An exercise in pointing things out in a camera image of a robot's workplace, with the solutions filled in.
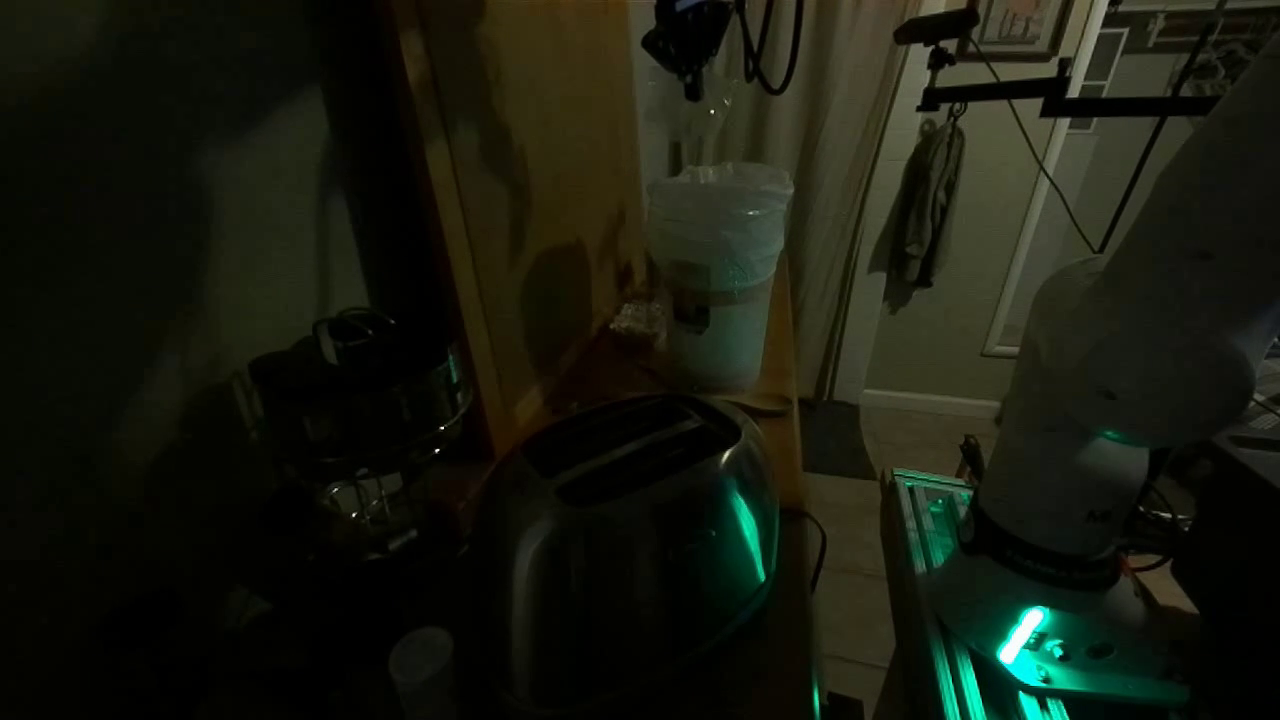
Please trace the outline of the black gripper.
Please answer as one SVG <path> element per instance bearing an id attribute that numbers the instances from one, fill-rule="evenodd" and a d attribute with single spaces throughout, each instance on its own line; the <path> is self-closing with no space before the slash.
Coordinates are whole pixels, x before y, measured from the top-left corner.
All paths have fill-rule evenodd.
<path id="1" fill-rule="evenodd" d="M 729 0 L 655 0 L 639 47 L 674 77 L 698 77 L 725 42 Z"/>

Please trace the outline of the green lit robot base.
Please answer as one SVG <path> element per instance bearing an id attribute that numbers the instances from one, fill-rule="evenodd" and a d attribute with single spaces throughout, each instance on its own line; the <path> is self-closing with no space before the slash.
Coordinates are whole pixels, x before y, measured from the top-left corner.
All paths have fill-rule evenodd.
<path id="1" fill-rule="evenodd" d="M 1134 579 L 1073 593 L 968 551 L 974 488 L 898 466 L 884 563 L 910 720 L 1186 720 L 1179 629 Z"/>

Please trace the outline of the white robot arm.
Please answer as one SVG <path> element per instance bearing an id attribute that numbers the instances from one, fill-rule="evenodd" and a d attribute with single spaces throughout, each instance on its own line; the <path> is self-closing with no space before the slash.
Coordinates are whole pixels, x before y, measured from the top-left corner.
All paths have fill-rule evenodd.
<path id="1" fill-rule="evenodd" d="M 984 551 L 1106 563 L 1157 447 L 1228 429 L 1280 306 L 1280 42 L 1169 160 L 1122 247 L 1058 273 L 974 503 Z"/>

